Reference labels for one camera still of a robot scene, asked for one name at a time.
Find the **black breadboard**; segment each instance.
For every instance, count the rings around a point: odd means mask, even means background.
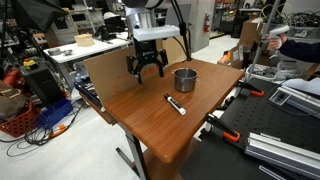
[[[249,96],[242,109],[231,122],[231,127],[241,134],[238,145],[244,148],[249,133],[264,133],[281,139],[281,142],[320,153],[320,119],[298,116],[274,107],[268,96]],[[290,105],[283,109],[303,114]]]

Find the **marker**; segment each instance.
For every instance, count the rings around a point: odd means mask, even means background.
[[[176,109],[179,111],[179,113],[181,115],[185,115],[186,114],[186,110],[183,109],[174,99],[172,99],[172,97],[169,96],[169,94],[165,94],[164,98],[166,98],[166,100],[169,101],[169,103]]]

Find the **table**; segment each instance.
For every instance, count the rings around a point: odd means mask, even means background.
[[[269,92],[274,90],[274,87],[277,86],[276,84],[273,84],[271,82],[267,82],[267,81],[263,81],[255,78],[252,78],[250,80],[250,84],[263,90],[265,92],[264,98],[267,98],[267,95],[269,94]],[[248,130],[257,134],[260,134],[259,132],[264,132],[271,136],[274,135],[272,132],[276,130],[280,130],[281,133],[278,134],[277,137],[281,137],[282,141],[289,142],[289,144],[292,144],[293,141],[296,141],[296,143],[300,144],[300,142],[298,141],[299,140],[301,141],[300,138],[303,137],[303,134],[301,134],[298,131],[298,128],[295,128],[295,126],[299,126],[299,124],[297,125],[297,123],[290,123],[289,128],[285,128],[285,129],[281,126],[285,126],[286,121],[290,121],[290,120],[300,121],[302,124],[300,125],[301,130],[304,130],[304,128],[308,128],[308,131],[313,131],[312,129],[310,129],[310,127],[307,126],[307,124],[305,123],[306,121],[304,121],[306,118],[308,118],[308,120],[312,120],[313,117],[293,116],[293,115],[288,115],[285,112],[282,112],[282,114],[279,115],[280,110],[278,112],[268,111],[268,112],[262,113],[262,116],[264,116],[265,118],[261,116],[257,116],[257,114],[259,115],[261,114],[261,111],[257,110],[259,106],[257,106],[257,108],[253,108],[253,109],[256,109],[256,113],[251,113],[252,112],[250,110],[251,108],[245,106],[245,104],[248,103],[248,101],[252,101],[251,99],[257,99],[257,97],[248,97],[249,94],[250,92],[248,90],[242,90],[239,96],[231,103],[231,105],[228,107],[228,109],[220,118],[225,123],[230,124],[231,127],[236,128],[235,130],[241,133],[241,139],[240,139],[239,145],[237,146],[240,146],[240,149],[242,150],[238,149],[239,147],[235,148],[234,145],[231,145],[230,143],[226,143],[226,141],[222,140],[222,136],[221,136],[222,133],[219,133],[217,129],[214,128],[213,130],[214,133],[209,133],[204,135],[202,142],[199,143],[199,146],[190,155],[189,159],[181,168],[180,174],[182,179],[184,180],[208,179],[209,180],[209,179],[213,179],[213,177],[214,179],[252,179],[252,177],[254,177],[254,179],[274,179],[273,177],[259,170],[259,165],[263,165],[267,169],[270,169],[273,172],[276,172],[277,174],[283,176],[285,179],[308,179],[303,176],[299,176],[295,173],[289,172],[288,170],[275,169],[273,166],[266,164],[261,160],[244,155],[243,147],[244,147],[244,141],[248,137],[248,132],[247,132]],[[261,104],[265,105],[263,108],[261,108],[262,111],[264,109],[274,108],[272,105],[268,104],[267,102],[261,102]],[[246,129],[243,129],[239,124],[235,123],[237,121],[240,121],[239,119],[241,118],[241,116],[244,117],[242,120],[245,119],[245,122],[243,124],[246,126]],[[264,119],[270,119],[271,117],[274,117],[273,122],[261,121]],[[314,131],[318,132],[317,130],[320,122],[318,121],[318,119],[315,119],[314,122],[317,123],[317,125],[313,125],[315,126],[313,127]],[[294,132],[292,132],[295,135],[289,134],[291,129],[295,130]],[[310,144],[317,144],[319,147],[320,141],[317,138],[303,137],[302,141],[305,142],[305,145],[303,144],[302,145],[305,146],[306,148],[308,148]]]
[[[178,68],[198,72],[194,91],[182,93],[174,89],[171,73]],[[161,161],[172,162],[201,127],[205,113],[214,111],[242,77],[240,70],[192,60],[176,63],[165,69],[163,78],[155,76],[103,102],[126,132],[141,179],[149,176],[139,140]],[[185,115],[165,100],[165,93],[186,109]]]
[[[71,90],[74,87],[74,80],[69,75],[69,71],[63,63],[74,60],[80,60],[82,58],[92,56],[98,53],[105,53],[108,51],[112,51],[116,48],[126,47],[128,44],[130,44],[130,41],[126,41],[123,39],[113,39],[108,42],[101,42],[98,40],[93,41],[94,45],[89,47],[79,47],[76,43],[58,47],[61,51],[70,49],[73,50],[70,56],[65,56],[64,54],[50,56],[48,53],[48,49],[44,50],[44,53],[56,64],[59,73],[65,78]]]

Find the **floor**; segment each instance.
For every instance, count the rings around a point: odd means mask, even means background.
[[[193,53],[192,57],[216,63],[224,51],[237,43],[238,39],[228,35],[212,39],[209,46]],[[67,125],[71,119],[72,116],[68,116],[60,122]],[[0,139],[12,138],[0,131]],[[124,131],[118,125],[107,124],[92,108],[82,109],[67,132],[44,146],[28,147],[23,142],[10,148],[11,145],[0,143],[0,174],[6,180],[139,179],[115,150],[120,147],[133,160]]]

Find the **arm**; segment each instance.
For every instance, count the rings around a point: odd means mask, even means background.
[[[320,43],[301,43],[288,40],[285,35],[281,35],[283,45],[279,49],[286,56],[312,63],[320,63]],[[270,40],[271,47],[276,46],[276,42]]]

